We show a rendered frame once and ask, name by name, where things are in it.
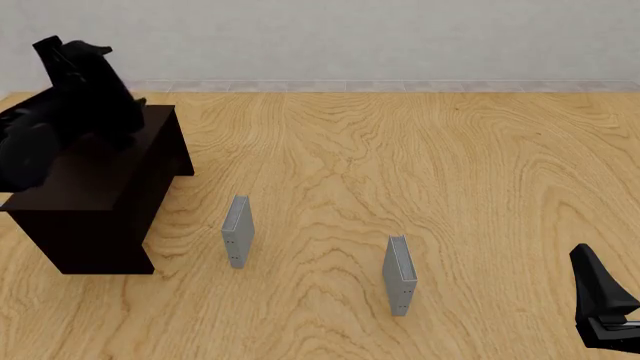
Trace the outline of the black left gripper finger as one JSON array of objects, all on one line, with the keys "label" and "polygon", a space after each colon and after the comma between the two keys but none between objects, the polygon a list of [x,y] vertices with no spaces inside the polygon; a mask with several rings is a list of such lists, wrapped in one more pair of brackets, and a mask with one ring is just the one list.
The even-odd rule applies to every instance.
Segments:
[{"label": "black left gripper finger", "polygon": [[66,60],[59,52],[62,41],[57,35],[44,38],[32,45],[49,77],[62,77],[66,71]]},{"label": "black left gripper finger", "polygon": [[107,64],[105,56],[113,52],[110,46],[97,46],[74,40],[63,45],[63,57],[72,65]]}]

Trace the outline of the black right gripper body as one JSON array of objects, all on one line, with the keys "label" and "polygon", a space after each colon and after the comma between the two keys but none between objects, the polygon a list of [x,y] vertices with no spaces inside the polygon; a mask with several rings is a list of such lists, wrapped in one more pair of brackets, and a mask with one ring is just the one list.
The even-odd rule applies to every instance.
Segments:
[{"label": "black right gripper body", "polygon": [[587,348],[640,353],[640,320],[620,314],[586,314],[576,311],[576,329]]}]

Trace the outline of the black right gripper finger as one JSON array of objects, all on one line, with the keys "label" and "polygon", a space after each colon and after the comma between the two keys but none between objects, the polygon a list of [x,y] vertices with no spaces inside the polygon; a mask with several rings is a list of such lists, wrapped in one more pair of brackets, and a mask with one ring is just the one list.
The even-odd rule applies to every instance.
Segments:
[{"label": "black right gripper finger", "polygon": [[589,245],[576,245],[570,260],[576,284],[577,323],[588,318],[625,317],[640,308],[640,301],[618,284]]}]

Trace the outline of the grey upright book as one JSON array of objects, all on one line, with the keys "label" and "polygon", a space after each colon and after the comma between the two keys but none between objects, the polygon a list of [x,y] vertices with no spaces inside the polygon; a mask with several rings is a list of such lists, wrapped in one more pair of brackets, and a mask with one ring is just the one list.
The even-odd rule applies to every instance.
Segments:
[{"label": "grey upright book", "polygon": [[405,235],[389,236],[382,275],[391,314],[405,316],[418,281]]},{"label": "grey upright book", "polygon": [[221,234],[231,267],[243,269],[255,235],[249,197],[234,196]]}]

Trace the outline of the dark brown wooden cabinet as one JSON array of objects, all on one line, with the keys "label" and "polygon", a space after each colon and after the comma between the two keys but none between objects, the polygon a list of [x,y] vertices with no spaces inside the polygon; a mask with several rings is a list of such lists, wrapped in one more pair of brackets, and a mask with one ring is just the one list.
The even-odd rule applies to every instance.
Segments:
[{"label": "dark brown wooden cabinet", "polygon": [[44,185],[0,206],[66,275],[150,275],[142,246],[177,176],[194,169],[172,105],[144,109],[127,149],[94,136],[60,155]]}]

